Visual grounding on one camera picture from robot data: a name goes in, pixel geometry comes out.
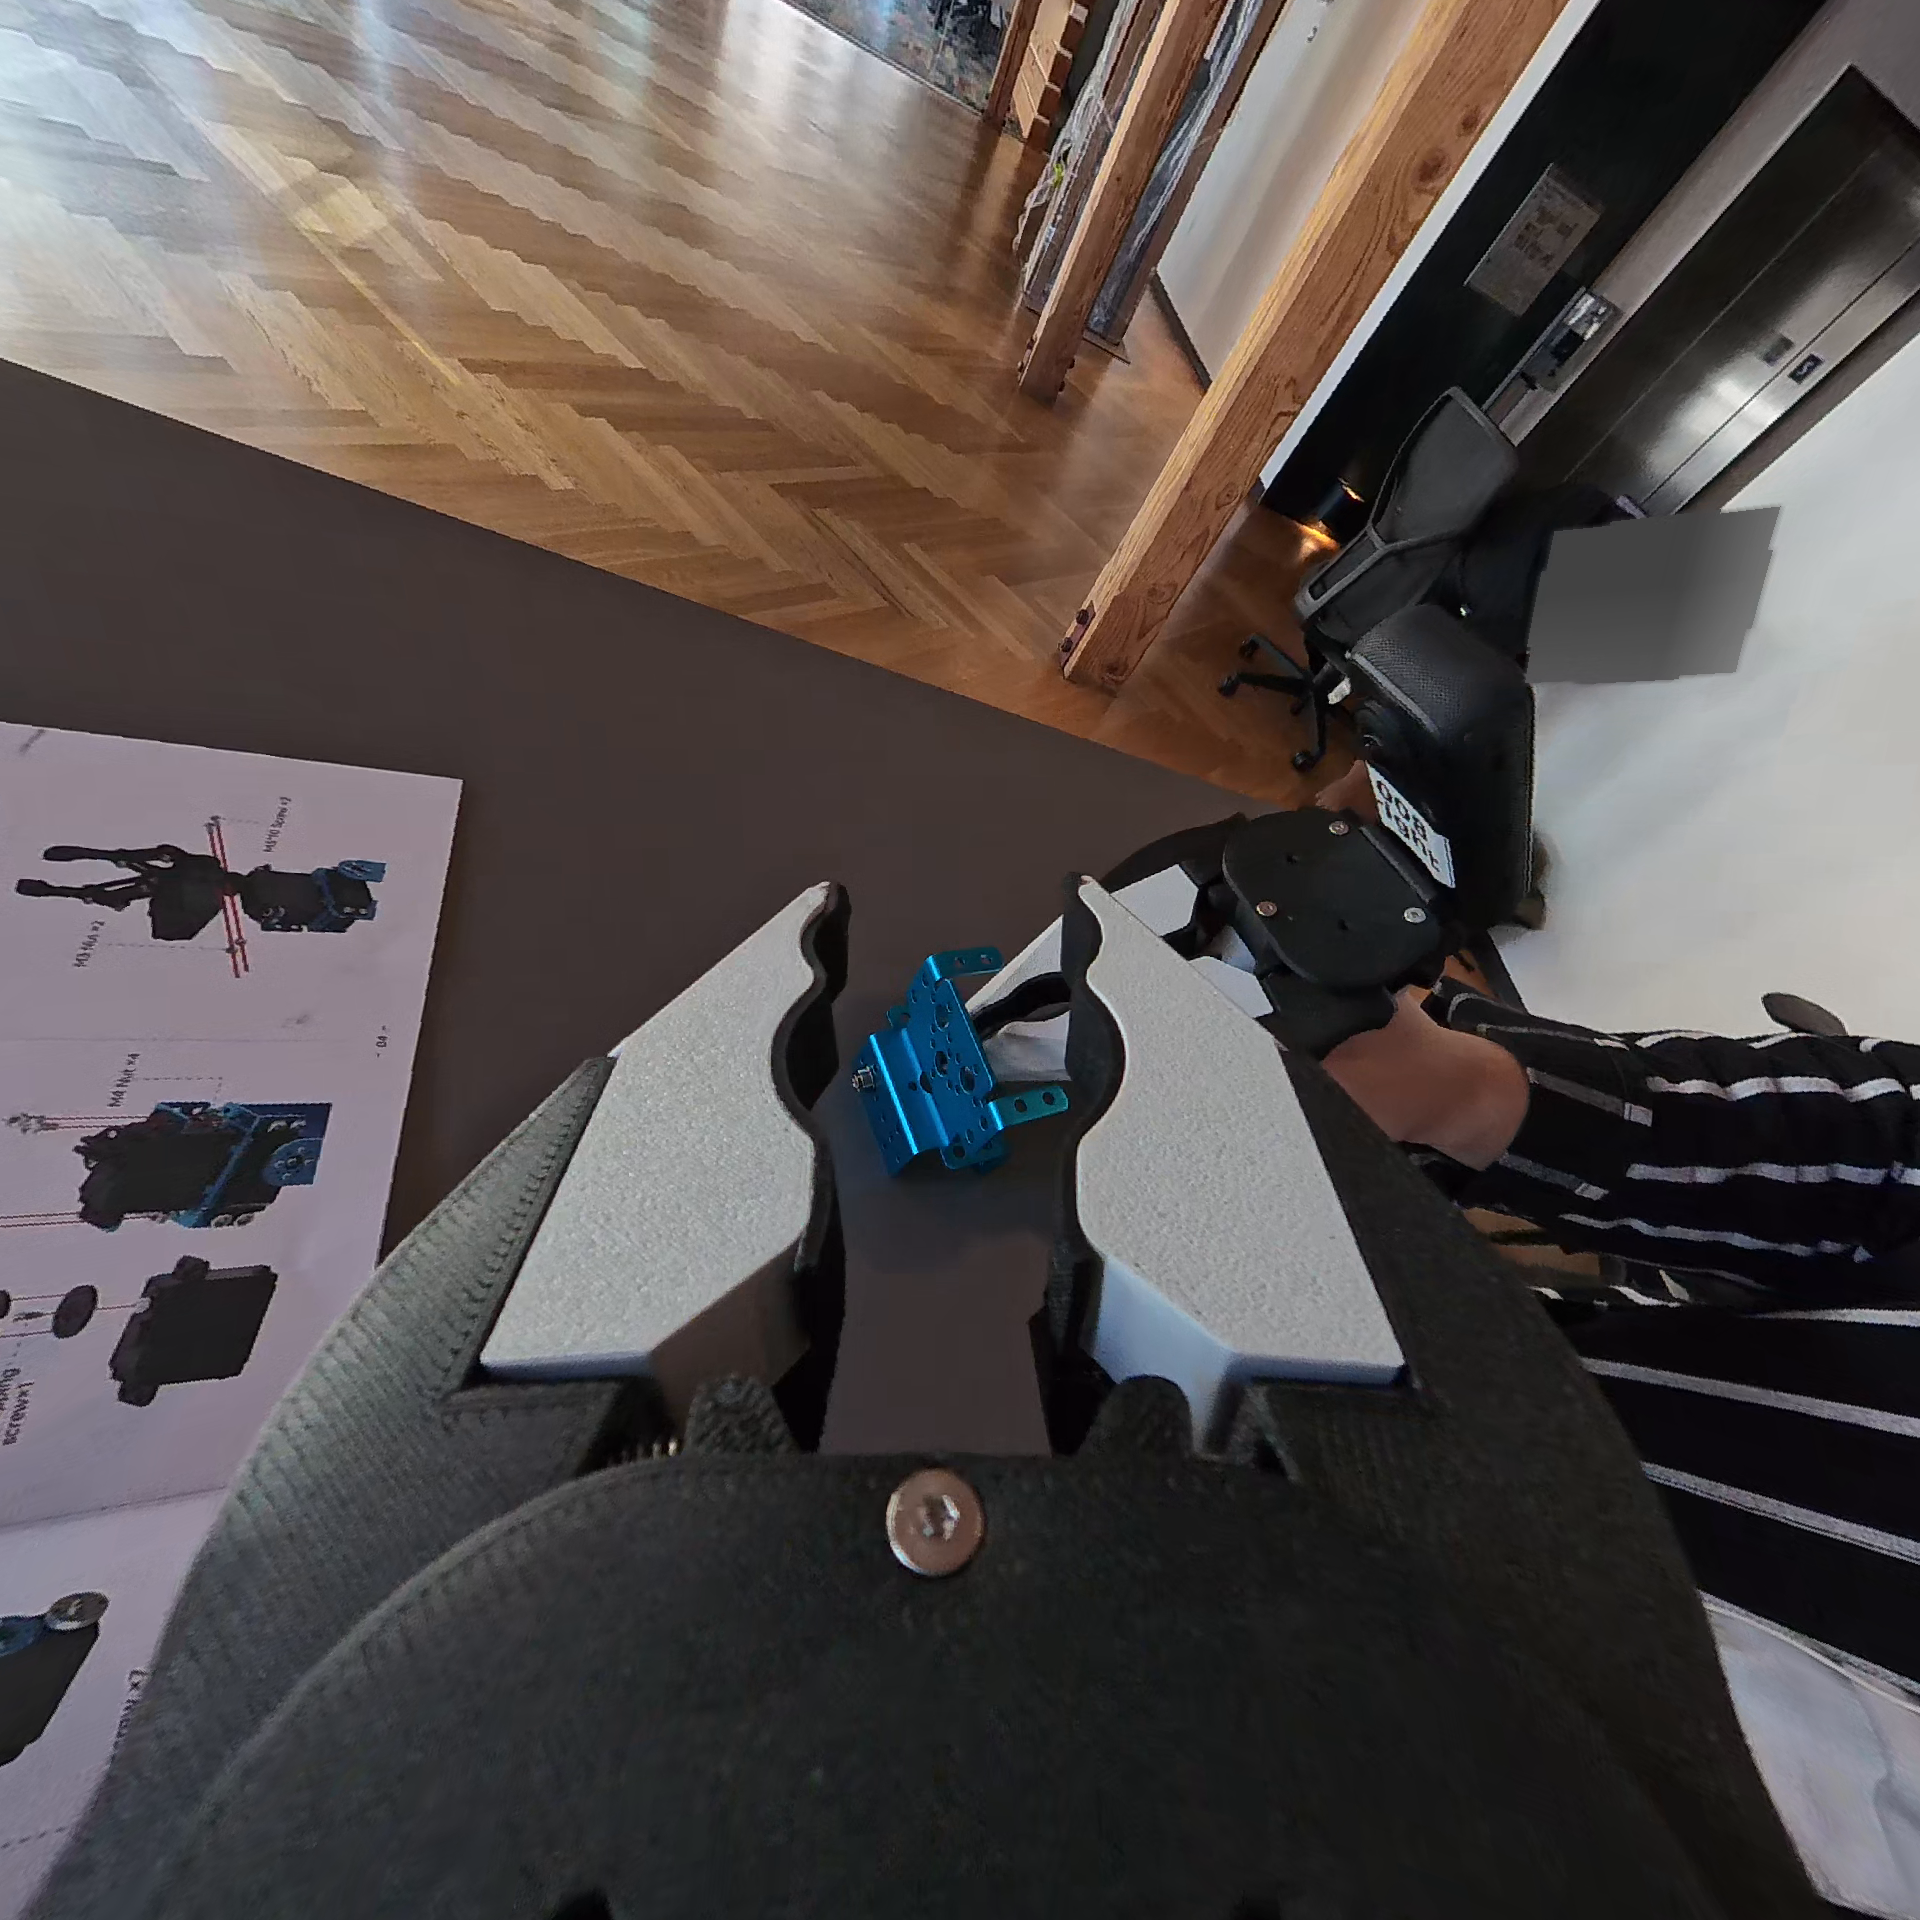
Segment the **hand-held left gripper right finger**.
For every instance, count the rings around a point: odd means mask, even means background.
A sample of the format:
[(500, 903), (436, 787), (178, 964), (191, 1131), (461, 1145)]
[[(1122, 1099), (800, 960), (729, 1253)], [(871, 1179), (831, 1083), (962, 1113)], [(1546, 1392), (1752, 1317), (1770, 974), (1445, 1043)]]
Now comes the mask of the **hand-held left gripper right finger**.
[(1033, 1325), (1049, 1443), (1080, 1449), (1145, 1375), (1179, 1390), (1207, 1451), (1256, 1382), (1401, 1385), (1258, 982), (1181, 957), (1092, 878), (1065, 884), (1064, 974), (1074, 1109)]

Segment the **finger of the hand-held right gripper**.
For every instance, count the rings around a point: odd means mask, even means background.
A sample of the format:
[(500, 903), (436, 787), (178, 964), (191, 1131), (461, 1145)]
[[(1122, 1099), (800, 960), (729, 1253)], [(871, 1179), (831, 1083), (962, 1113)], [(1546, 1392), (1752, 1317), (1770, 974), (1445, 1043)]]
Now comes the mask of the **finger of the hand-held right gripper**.
[[(1256, 974), (1233, 967), (1213, 955), (1199, 955), (1189, 963), (1192, 971), (1207, 981), (1207, 985), (1225, 998), (1241, 1015), (1260, 1020), (1274, 1013), (1265, 985)], [(987, 1033), (989, 1008), (980, 1011), (980, 1043), (983, 1056), (1002, 1083), (1064, 1083), (1067, 1073), (1067, 1031), (1069, 1011), (1065, 990), (1055, 998), (1041, 1004), (1037, 1015), (1021, 1020), (1007, 1020), (995, 1033)]]
[[(1151, 873), (1130, 884), (1107, 881), (1107, 891), (1159, 936), (1189, 927), (1199, 901), (1199, 884), (1184, 873)], [(1042, 934), (1037, 934), (1026, 948), (989, 975), (986, 985), (975, 990), (968, 998), (968, 1008), (987, 1011), (1031, 979), (1055, 975), (1060, 971), (1064, 924), (1056, 918), (1042, 931)]]

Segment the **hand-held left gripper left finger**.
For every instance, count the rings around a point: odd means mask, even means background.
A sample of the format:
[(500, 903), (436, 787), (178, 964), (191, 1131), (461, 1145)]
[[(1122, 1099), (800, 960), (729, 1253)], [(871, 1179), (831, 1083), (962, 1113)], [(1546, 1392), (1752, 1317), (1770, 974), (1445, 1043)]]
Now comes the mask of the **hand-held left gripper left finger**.
[(619, 1044), (479, 1353), (488, 1381), (637, 1379), (676, 1430), (763, 1382), (819, 1444), (847, 1321), (832, 1152), (850, 897), (807, 886)]

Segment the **blue metal bracket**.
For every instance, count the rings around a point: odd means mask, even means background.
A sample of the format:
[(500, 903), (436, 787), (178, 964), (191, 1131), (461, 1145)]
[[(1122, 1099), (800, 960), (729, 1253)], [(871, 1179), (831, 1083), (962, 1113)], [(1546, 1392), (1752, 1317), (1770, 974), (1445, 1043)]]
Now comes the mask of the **blue metal bracket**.
[(1000, 1089), (957, 988), (1000, 969), (997, 947), (936, 951), (887, 1023), (865, 1037), (850, 1086), (890, 1175), (923, 1158), (987, 1171), (1007, 1160), (1013, 1129), (1067, 1116), (1060, 1086)]

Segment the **person's right forearm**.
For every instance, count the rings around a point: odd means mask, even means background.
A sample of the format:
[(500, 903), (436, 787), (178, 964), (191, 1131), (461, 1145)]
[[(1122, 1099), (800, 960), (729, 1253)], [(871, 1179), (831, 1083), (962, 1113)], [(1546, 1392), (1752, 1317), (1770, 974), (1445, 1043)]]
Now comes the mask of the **person's right forearm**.
[(1426, 1011), (1527, 1076), (1527, 1116), (1492, 1165), (1416, 1152), (1459, 1205), (1754, 1304), (1915, 1307), (1915, 1044), (1608, 1035), (1456, 981)]

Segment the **dark brown desk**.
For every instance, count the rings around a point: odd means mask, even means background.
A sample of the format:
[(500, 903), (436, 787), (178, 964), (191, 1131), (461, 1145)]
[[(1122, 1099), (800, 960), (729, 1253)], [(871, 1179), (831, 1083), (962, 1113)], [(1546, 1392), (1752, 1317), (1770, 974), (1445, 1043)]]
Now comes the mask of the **dark brown desk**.
[(1275, 807), (13, 365), (4, 719), (461, 779), (386, 1245), (812, 881), (852, 1049), (929, 951)]

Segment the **person's right hand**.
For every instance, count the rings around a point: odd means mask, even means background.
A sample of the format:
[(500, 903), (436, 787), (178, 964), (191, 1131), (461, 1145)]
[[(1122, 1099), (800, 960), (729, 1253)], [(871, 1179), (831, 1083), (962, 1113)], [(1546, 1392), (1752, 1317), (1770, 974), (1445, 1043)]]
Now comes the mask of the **person's right hand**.
[(1387, 1023), (1333, 1047), (1323, 1069), (1391, 1140), (1468, 1171), (1495, 1165), (1529, 1116), (1525, 1065), (1489, 1037), (1433, 1021), (1417, 992)]

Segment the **black office chair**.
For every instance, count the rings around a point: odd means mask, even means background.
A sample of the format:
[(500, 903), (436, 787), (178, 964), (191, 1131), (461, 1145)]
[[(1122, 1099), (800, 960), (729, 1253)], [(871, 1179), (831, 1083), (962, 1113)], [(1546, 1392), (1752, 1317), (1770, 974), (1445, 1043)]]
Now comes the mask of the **black office chair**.
[(1464, 391), (1445, 391), (1408, 433), (1357, 532), (1303, 575), (1292, 612), (1306, 662), (1260, 633), (1239, 644), (1239, 665), (1217, 693), (1284, 693), (1290, 712), (1311, 723), (1293, 771), (1323, 759), (1333, 708), (1353, 691), (1360, 640), (1429, 597), (1517, 465), (1503, 428)]

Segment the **printed instruction manual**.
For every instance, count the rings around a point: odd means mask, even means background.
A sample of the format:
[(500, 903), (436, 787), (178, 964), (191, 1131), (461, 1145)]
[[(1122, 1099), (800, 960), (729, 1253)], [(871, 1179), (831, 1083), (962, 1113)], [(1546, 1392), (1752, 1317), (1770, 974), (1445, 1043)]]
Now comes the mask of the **printed instruction manual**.
[(461, 787), (3, 728), (4, 1912), (371, 1280)]

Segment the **person's striped clothing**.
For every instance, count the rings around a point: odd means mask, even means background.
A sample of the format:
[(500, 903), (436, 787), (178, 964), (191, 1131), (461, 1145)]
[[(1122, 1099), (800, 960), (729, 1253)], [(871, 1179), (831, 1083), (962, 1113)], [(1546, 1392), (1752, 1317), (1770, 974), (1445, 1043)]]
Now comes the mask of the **person's striped clothing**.
[(1815, 1891), (1917, 1915), (1915, 1307), (1553, 1309), (1666, 1503)]

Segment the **wooden pillar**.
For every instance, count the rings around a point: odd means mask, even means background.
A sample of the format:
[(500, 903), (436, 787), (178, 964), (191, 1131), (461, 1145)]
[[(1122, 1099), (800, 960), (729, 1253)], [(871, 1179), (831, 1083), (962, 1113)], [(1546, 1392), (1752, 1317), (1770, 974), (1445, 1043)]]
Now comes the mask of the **wooden pillar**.
[(1567, 11), (1431, 3), (1267, 283), (1224, 371), (1084, 597), (1069, 684), (1119, 691), (1333, 367), (1416, 233)]
[(1119, 351), (1290, 4), (1119, 4), (1024, 208), (1017, 387), (1052, 403), (1085, 347)]

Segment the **dark metal elevator door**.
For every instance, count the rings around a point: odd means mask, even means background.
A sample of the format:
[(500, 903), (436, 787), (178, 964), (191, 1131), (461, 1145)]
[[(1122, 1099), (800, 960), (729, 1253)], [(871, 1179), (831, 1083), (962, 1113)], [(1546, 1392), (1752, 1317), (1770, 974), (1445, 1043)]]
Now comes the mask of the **dark metal elevator door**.
[(1915, 123), (1844, 68), (1579, 381), (1579, 471), (1677, 511), (1915, 296)]

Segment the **wall access panel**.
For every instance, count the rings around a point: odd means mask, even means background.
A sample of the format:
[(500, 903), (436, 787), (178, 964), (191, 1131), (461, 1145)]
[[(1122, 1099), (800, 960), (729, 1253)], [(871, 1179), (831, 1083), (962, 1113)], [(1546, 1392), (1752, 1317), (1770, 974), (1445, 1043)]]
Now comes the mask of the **wall access panel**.
[(1512, 367), (1483, 412), (1521, 444), (1619, 324), (1621, 307), (1579, 287)]

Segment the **grey wall notice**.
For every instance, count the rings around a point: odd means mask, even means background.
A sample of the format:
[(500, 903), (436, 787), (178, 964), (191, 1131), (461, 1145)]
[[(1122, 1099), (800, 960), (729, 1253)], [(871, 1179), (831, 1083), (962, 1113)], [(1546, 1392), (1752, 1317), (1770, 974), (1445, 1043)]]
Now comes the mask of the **grey wall notice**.
[(1527, 315), (1601, 215), (1601, 203), (1564, 168), (1548, 164), (1474, 263), (1468, 287), (1512, 318)]

